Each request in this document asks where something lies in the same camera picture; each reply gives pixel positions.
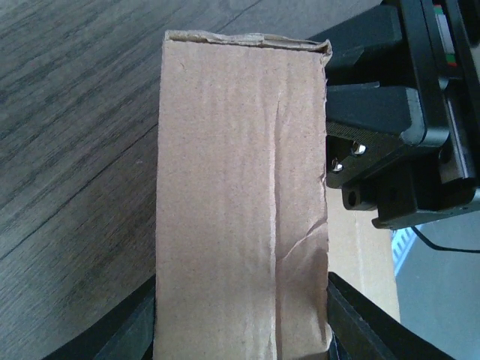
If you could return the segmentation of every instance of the cardboard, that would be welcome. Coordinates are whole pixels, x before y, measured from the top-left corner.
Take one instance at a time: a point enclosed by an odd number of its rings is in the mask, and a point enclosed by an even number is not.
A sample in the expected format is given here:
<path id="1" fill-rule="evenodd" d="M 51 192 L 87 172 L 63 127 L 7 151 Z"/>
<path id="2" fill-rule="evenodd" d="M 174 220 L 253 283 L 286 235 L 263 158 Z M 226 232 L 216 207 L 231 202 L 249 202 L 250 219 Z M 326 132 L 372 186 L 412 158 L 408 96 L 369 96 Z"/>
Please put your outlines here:
<path id="1" fill-rule="evenodd" d="M 374 228 L 376 211 L 347 211 L 341 191 L 327 188 L 326 193 L 328 270 L 400 322 L 390 232 Z"/>
<path id="2" fill-rule="evenodd" d="M 328 238 L 339 259 L 355 259 L 361 235 L 352 213 L 352 232 L 327 229 L 330 55 L 328 42 L 166 33 L 156 359 L 297 359 L 328 348 Z M 368 268 L 333 264 L 342 276 Z M 349 275 L 365 289 L 380 278 Z"/>

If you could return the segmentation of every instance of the torn cardboard edge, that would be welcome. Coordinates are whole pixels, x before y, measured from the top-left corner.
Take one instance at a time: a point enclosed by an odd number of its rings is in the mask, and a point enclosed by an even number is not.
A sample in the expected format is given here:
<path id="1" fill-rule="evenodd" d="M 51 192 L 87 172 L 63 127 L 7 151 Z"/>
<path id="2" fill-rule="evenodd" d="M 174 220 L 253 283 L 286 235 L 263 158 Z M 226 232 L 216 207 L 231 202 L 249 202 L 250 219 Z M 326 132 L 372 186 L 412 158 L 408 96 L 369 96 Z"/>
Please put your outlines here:
<path id="1" fill-rule="evenodd" d="M 164 41 L 185 41 L 192 43 L 233 45 L 240 47 L 259 47 L 270 49 L 282 49 L 293 51 L 309 51 L 313 53 L 322 53 L 322 65 L 325 66 L 332 57 L 332 45 L 329 40 L 317 43 L 310 40 L 294 40 L 288 37 L 272 34 L 240 34 L 240 35 L 222 35 L 214 34 L 208 31 L 165 31 Z"/>

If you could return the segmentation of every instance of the black cable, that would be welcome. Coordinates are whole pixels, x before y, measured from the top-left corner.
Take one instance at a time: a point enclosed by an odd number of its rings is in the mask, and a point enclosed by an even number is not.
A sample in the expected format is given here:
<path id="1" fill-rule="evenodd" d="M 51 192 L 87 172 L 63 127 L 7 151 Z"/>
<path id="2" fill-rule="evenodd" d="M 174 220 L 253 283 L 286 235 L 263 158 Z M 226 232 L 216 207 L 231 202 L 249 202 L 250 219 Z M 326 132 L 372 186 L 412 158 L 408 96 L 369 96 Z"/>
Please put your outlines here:
<path id="1" fill-rule="evenodd" d="M 411 227 L 412 231 L 418 236 L 420 240 L 422 240 L 429 248 L 438 251 L 453 251 L 455 253 L 468 253 L 468 254 L 480 254 L 480 250 L 468 250 L 468 249 L 455 249 L 454 247 L 443 247 L 437 244 L 434 244 L 430 239 L 423 235 L 423 233 L 417 229 L 415 226 Z"/>

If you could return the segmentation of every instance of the black metal bracket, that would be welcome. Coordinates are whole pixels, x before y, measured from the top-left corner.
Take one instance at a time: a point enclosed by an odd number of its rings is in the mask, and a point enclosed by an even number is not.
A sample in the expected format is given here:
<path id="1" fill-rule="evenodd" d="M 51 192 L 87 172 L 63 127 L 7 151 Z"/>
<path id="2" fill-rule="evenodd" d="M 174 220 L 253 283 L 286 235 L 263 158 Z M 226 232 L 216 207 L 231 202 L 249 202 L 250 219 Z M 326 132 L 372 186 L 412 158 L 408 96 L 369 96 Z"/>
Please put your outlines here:
<path id="1" fill-rule="evenodd" d="M 337 274 L 328 273 L 328 354 L 344 359 L 452 359 L 368 300 Z"/>
<path id="2" fill-rule="evenodd" d="M 476 31 L 467 34 L 455 0 L 385 0 L 310 38 L 334 49 L 327 185 L 347 209 L 377 208 L 376 227 L 480 209 Z"/>
<path id="3" fill-rule="evenodd" d="M 152 359 L 154 321 L 152 276 L 94 325 L 43 360 Z"/>

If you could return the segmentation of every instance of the metal screw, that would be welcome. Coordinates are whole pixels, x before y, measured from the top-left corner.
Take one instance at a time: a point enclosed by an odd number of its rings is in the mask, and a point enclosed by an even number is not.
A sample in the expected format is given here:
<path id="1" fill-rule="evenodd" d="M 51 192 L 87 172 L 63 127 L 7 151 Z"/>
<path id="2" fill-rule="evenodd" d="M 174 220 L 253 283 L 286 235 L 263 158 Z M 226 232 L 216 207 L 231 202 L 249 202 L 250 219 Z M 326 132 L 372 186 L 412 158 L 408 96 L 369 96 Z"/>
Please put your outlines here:
<path id="1" fill-rule="evenodd" d="M 367 151 L 367 146 L 362 145 L 356 141 L 353 142 L 352 144 L 352 153 L 354 155 L 363 155 Z"/>
<path id="2" fill-rule="evenodd" d="M 339 173 L 343 169 L 344 169 L 344 166 L 341 164 L 340 161 L 338 161 L 337 158 L 334 158 L 331 161 L 331 171 L 333 171 L 334 173 Z"/>

